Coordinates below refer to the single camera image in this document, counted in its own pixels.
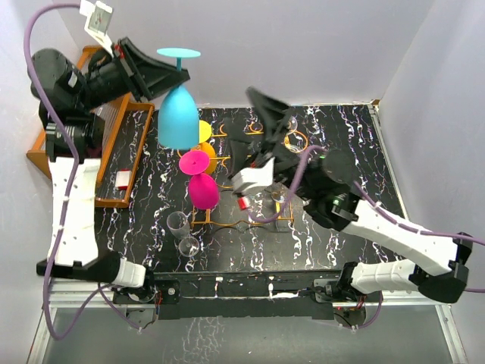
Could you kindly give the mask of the tall clear wine glass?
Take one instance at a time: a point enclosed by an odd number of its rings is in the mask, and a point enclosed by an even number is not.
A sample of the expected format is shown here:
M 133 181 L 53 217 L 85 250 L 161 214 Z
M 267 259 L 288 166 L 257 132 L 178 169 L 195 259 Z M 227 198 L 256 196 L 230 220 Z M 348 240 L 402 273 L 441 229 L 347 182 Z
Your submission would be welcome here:
M 287 124 L 288 133 L 294 133 L 298 128 L 298 122 L 294 116 L 291 116 Z

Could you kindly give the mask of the blue plastic wine glass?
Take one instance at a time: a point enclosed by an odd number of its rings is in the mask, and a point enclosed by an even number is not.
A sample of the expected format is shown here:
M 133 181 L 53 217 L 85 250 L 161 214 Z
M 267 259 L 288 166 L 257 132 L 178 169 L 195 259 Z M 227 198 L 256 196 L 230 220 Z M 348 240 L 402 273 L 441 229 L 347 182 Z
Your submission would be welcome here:
M 181 84 L 164 97 L 158 111 L 158 143 L 169 149 L 188 150 L 199 143 L 199 112 Z

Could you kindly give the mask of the orange plastic wine glass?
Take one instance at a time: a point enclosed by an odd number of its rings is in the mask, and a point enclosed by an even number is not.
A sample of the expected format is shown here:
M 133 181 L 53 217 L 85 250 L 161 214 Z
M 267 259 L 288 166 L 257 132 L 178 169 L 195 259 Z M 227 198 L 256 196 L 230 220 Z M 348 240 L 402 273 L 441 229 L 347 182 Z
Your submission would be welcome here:
M 212 136 L 211 125 L 207 121 L 199 121 L 199 144 L 192 147 L 192 150 L 202 150 L 210 159 L 206 174 L 212 174 L 217 167 L 216 153 L 214 147 L 208 142 Z

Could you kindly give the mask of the short clear wine glass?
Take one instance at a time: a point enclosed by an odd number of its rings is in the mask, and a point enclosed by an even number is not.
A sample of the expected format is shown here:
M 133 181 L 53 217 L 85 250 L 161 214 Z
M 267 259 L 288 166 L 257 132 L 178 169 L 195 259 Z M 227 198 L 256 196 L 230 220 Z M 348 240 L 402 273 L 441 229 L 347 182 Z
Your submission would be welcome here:
M 270 187 L 270 195 L 273 201 L 283 204 L 286 201 L 287 188 L 282 183 L 273 184 Z

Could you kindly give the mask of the clear champagne flute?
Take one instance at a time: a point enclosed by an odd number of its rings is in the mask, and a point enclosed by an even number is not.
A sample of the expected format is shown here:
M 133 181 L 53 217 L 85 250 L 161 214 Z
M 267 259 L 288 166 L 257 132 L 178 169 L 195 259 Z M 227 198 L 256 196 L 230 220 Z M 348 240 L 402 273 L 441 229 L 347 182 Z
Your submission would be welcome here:
M 170 213 L 167 217 L 167 227 L 179 240 L 177 248 L 182 256 L 192 258 L 199 252 L 199 241 L 191 235 L 188 218 L 183 212 Z

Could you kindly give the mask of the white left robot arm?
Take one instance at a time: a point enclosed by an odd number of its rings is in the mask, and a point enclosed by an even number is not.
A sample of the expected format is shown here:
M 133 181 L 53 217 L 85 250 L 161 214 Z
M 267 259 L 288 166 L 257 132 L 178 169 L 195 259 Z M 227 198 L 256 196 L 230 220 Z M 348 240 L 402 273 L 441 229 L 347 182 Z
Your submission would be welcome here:
M 98 50 L 82 72 L 56 49 L 28 57 L 31 92 L 39 99 L 45 151 L 53 186 L 54 227 L 47 258 L 36 265 L 46 279 L 130 287 L 141 303 L 155 297 L 156 283 L 143 265 L 115 251 L 101 251 L 95 238 L 96 179 L 102 163 L 104 120 L 94 111 L 132 94 L 155 99 L 190 79 L 180 64 L 142 53 L 128 39 Z

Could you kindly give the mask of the pink plastic wine glass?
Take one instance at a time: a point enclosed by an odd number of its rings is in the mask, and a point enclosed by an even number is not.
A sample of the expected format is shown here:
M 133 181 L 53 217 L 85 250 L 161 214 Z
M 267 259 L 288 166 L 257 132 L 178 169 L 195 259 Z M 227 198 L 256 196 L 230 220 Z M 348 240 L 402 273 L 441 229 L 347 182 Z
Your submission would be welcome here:
M 188 192 L 197 209 L 213 209 L 220 200 L 214 178 L 205 173 L 211 159 L 202 150 L 186 152 L 179 161 L 180 170 L 189 176 Z

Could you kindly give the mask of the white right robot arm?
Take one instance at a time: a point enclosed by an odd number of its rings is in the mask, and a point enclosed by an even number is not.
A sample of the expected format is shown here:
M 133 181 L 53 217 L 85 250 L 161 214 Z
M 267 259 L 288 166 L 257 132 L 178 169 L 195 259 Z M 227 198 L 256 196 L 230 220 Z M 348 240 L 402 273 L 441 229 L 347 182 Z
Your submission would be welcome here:
M 292 110 L 255 87 L 246 95 L 262 125 L 258 148 L 231 122 L 225 124 L 230 146 L 230 181 L 242 210 L 251 195 L 272 184 L 287 188 L 321 227 L 378 243 L 399 255 L 394 262 L 346 263 L 337 280 L 318 285 L 315 293 L 330 300 L 360 300 L 378 291 L 419 292 L 440 302 L 455 303 L 468 286 L 466 265 L 471 236 L 439 234 L 388 212 L 356 180 L 351 157 L 341 150 L 310 145 L 290 152 L 283 144 Z

